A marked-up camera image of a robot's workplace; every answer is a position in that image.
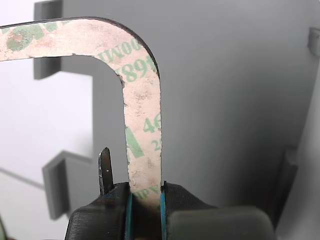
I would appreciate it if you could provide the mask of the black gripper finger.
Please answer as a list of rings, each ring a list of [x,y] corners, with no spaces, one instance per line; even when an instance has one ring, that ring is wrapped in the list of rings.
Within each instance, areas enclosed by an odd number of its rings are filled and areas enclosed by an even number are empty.
[[[253,206],[218,208],[184,187],[165,182],[160,215],[163,240],[272,240],[268,215]]]
[[[100,195],[76,209],[68,222],[66,240],[132,240],[133,195],[129,183],[113,183],[110,150],[98,157]]]

